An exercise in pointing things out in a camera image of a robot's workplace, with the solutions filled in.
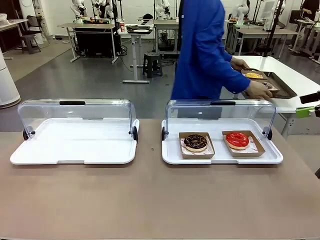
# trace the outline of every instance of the wooden stool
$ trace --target wooden stool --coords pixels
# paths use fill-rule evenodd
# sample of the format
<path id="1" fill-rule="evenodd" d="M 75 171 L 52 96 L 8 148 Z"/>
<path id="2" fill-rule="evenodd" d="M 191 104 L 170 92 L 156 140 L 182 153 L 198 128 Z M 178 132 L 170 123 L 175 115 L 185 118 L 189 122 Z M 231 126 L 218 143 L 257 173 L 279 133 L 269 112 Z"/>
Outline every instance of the wooden stool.
<path id="1" fill-rule="evenodd" d="M 34 54 L 35 50 L 39 50 L 39 52 L 41 52 L 41 49 L 36 41 L 35 35 L 24 35 L 21 36 L 20 39 L 22 41 L 22 53 L 28 51 L 29 54 Z"/>
<path id="2" fill-rule="evenodd" d="M 144 54 L 142 74 L 145 75 L 145 73 L 147 73 L 148 79 L 151 79 L 154 74 L 160 74 L 160 76 L 162 77 L 163 73 L 160 54 L 156 52 L 147 52 Z"/>

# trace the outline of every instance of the green object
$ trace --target green object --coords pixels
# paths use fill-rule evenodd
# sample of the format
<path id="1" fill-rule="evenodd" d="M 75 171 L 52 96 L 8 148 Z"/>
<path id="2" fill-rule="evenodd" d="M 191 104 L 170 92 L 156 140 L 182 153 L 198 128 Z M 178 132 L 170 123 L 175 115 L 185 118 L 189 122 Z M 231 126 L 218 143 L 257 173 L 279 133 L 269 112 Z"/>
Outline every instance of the green object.
<path id="1" fill-rule="evenodd" d="M 310 111 L 311 110 L 315 110 L 315 107 L 311 106 L 311 107 L 297 108 L 295 110 L 296 117 L 298 119 L 308 118 L 308 117 L 310 117 Z"/>

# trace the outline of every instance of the white tray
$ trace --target white tray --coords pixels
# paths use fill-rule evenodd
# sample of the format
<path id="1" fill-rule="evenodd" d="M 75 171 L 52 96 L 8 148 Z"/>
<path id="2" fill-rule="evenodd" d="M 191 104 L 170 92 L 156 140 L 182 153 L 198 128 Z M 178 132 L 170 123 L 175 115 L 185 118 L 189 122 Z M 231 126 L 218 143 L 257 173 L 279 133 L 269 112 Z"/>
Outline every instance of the white tray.
<path id="1" fill-rule="evenodd" d="M 168 164 L 280 164 L 283 155 L 272 141 L 264 138 L 262 129 L 249 118 L 220 118 L 219 120 L 179 119 L 169 120 L 169 135 L 162 141 L 162 158 Z M 232 157 L 222 136 L 222 131 L 252 131 L 265 149 L 259 157 Z M 215 155 L 211 159 L 183 159 L 179 143 L 179 133 L 205 132 L 209 133 Z"/>
<path id="2" fill-rule="evenodd" d="M 127 164 L 137 141 L 129 135 L 128 118 L 50 118 L 11 155 L 15 165 Z M 139 120 L 133 122 L 139 131 Z"/>

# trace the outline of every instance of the red frosted donut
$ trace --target red frosted donut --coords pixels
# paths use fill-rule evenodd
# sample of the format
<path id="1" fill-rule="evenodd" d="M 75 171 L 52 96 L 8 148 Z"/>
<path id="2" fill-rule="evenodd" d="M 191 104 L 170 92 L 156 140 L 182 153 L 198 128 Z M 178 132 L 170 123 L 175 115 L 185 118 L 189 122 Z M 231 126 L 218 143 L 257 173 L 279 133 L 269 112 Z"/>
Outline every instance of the red frosted donut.
<path id="1" fill-rule="evenodd" d="M 249 138 L 240 132 L 231 132 L 225 137 L 230 148 L 243 150 L 246 149 L 249 145 Z"/>

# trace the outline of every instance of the transparent plastic lid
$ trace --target transparent plastic lid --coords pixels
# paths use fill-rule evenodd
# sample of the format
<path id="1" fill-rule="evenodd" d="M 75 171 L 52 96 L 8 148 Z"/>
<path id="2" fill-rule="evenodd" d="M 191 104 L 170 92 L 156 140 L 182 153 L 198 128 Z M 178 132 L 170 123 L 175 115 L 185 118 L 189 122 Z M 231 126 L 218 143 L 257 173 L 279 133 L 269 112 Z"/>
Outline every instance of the transparent plastic lid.
<path id="1" fill-rule="evenodd" d="M 229 125 L 230 131 L 235 130 L 232 128 L 236 128 L 239 121 L 248 122 L 256 125 L 265 138 L 271 139 L 275 115 L 276 107 L 266 100 L 171 100 L 166 106 L 162 139 L 167 138 L 170 131 L 190 132 L 184 129 L 184 123 L 189 123 L 190 119 L 201 120 L 194 121 L 195 125 L 214 125 L 219 121 L 220 126 L 221 123 Z"/>
<path id="2" fill-rule="evenodd" d="M 134 137 L 136 111 L 131 101 L 126 99 L 40 99 L 27 100 L 18 107 L 18 114 L 24 125 L 24 134 L 32 138 L 36 129 L 48 121 L 112 120 L 112 125 L 127 128 Z"/>

